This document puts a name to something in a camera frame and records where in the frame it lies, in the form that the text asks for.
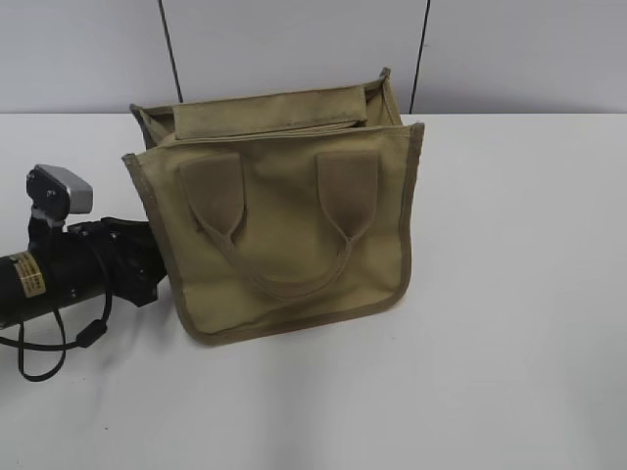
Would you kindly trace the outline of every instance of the khaki canvas bag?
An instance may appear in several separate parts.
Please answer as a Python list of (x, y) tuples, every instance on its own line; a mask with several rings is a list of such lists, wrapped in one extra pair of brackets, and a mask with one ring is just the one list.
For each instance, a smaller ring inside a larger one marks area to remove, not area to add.
[(373, 82), (131, 106), (148, 150), (124, 162), (187, 332), (218, 345), (357, 318), (410, 282), (423, 124)]

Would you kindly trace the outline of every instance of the black cable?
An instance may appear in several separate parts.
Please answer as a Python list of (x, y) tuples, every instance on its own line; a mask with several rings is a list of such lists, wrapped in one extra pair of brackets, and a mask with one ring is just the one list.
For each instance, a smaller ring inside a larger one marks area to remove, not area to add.
[[(67, 343), (66, 339), (66, 328), (63, 322), (63, 318), (59, 313), (59, 309), (54, 307), (54, 315), (57, 324), (59, 325), (59, 331), (61, 332), (62, 343), (60, 345), (40, 345), (36, 343), (27, 343), (24, 340), (24, 322), (20, 321), (20, 332), (18, 335), (18, 340), (10, 340), (9, 338), (0, 337), (0, 345), (10, 346), (12, 348), (18, 349), (18, 368), (20, 369), (20, 373), (23, 377), (30, 382), (43, 382), (44, 380), (48, 380), (54, 375), (56, 375), (63, 367), (66, 361), (67, 351), (73, 350), (76, 348), (88, 348), (91, 346), (96, 340), (98, 340), (105, 332), (107, 331), (107, 321), (111, 316), (111, 311), (113, 309), (113, 287), (111, 283), (111, 278), (109, 276), (109, 271), (107, 269), (107, 265), (105, 264), (103, 258), (101, 257), (98, 250), (93, 247), (91, 243), (89, 243), (85, 238), (80, 235), (75, 234), (67, 234), (73, 235), (76, 240), (82, 243), (96, 258), (98, 262), (98, 266), (100, 267), (100, 272), (102, 275), (102, 282), (105, 289), (105, 306), (103, 308), (102, 316), (100, 319), (92, 321), (86, 328), (84, 328), (78, 335), (76, 335), (76, 340), (70, 343)], [(51, 252), (52, 245), (52, 237), (49, 239), (47, 248), (48, 253)], [(40, 351), (40, 352), (61, 352), (61, 357), (51, 370), (41, 375), (29, 375), (24, 371), (24, 351)]]
[(422, 23), (422, 35), (420, 36), (420, 47), (418, 48), (418, 59), (415, 64), (415, 75), (413, 76), (413, 90), (411, 91), (410, 114), (413, 113), (413, 102), (415, 92), (418, 88), (418, 76), (420, 75), (420, 63), (422, 62), (422, 50), (424, 49), (424, 38), (427, 33), (427, 23), (429, 22), (429, 12), (431, 11), (431, 0), (427, 0), (427, 7), (424, 11), (424, 22)]
[(166, 44), (168, 45), (169, 63), (172, 67), (172, 75), (174, 75), (174, 85), (176, 86), (176, 94), (178, 95), (178, 102), (183, 102), (183, 94), (180, 91), (180, 81), (178, 81), (178, 70), (176, 69), (176, 61), (174, 60), (174, 52), (172, 50), (172, 41), (169, 38), (168, 22), (166, 21), (166, 9), (164, 8), (164, 1), (159, 0), (159, 14), (161, 15), (161, 23), (164, 27), (164, 36), (166, 37)]

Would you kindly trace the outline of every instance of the white table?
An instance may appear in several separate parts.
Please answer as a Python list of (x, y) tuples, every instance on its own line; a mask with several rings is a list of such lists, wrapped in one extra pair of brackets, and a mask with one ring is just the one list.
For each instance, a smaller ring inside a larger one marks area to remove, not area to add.
[[(206, 349), (164, 283), (140, 311), (117, 302), (110, 333), (49, 382), (24, 381), (3, 348), (0, 468), (626, 468), (627, 117), (423, 120), (399, 306)], [(93, 184), (89, 219), (144, 218), (120, 161), (142, 149), (132, 117), (0, 128), (0, 254), (25, 247), (36, 163)], [(67, 311), (71, 336), (100, 309)], [(51, 317), (27, 326), (57, 337)]]

